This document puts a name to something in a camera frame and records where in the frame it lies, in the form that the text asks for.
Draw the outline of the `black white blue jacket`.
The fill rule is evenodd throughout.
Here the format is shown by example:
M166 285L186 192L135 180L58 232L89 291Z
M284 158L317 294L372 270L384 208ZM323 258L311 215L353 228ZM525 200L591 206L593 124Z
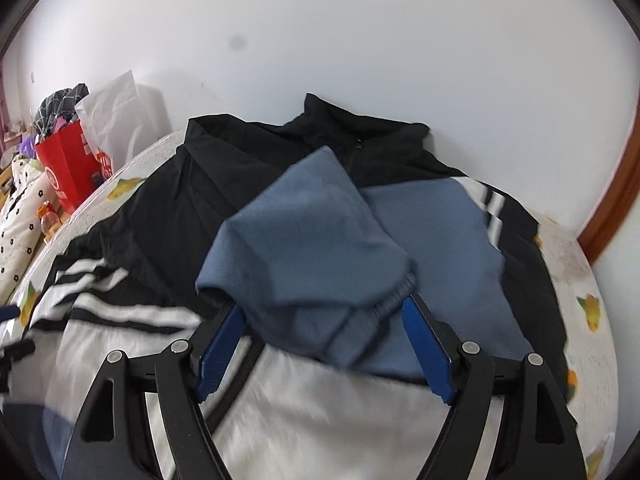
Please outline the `black white blue jacket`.
M55 257L2 394L4 475L66 479L99 369L246 326L200 405L227 479L538 479L569 446L566 331L537 220L422 124L307 96L282 126L193 118Z

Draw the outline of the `white plastic shopping bag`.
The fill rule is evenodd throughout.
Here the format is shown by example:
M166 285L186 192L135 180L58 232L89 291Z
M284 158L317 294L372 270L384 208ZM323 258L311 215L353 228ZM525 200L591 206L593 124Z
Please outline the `white plastic shopping bag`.
M162 94L139 86L131 70L91 91L75 112L107 178L172 131Z

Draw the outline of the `red paper shopping bag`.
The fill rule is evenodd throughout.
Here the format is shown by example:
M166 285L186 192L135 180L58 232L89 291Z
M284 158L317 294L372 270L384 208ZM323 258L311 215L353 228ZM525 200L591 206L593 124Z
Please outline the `red paper shopping bag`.
M101 185L100 164L80 122L72 122L35 145L38 159L62 208L72 214Z

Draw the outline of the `plaid cloth in bag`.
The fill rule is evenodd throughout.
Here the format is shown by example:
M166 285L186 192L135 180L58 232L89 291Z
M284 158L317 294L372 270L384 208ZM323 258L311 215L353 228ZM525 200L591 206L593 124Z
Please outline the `plaid cloth in bag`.
M56 122L62 119L64 124L78 121L75 106L89 94L89 89L82 82L74 88L55 91L45 98L37 108L32 126L34 127L36 142L46 140L52 136Z

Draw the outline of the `brown wooden door frame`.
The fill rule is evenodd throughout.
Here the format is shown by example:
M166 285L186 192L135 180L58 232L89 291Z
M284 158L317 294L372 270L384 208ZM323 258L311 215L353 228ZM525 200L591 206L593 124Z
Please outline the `brown wooden door frame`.
M590 264L595 263L612 242L638 197L639 142L639 117L636 117L613 179L577 239Z

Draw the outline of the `orange drink bottle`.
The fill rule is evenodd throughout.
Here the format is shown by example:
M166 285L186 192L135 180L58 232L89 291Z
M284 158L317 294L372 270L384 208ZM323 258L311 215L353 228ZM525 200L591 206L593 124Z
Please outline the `orange drink bottle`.
M62 226L60 217L49 202L40 205L37 209L37 216L44 236L51 237Z

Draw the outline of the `fruit print tablecloth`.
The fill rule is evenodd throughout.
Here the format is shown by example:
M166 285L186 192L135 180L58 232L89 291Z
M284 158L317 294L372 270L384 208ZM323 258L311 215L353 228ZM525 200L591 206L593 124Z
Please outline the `fruit print tablecloth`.
M96 222L114 214L132 195L109 200L106 196L120 178L147 177L169 157L184 139L182 130L173 132L136 156L116 172L70 216L66 214L62 233L50 245L38 249L24 278L14 289L13 299L24 302L41 289L53 259L76 235L84 234ZM578 438L586 452L590 479L603 479L611 468L618 414L618 377L613 336L600 290L587 257L578 241L566 229L539 217L541 252L550 270L567 330L568 407L577 420Z

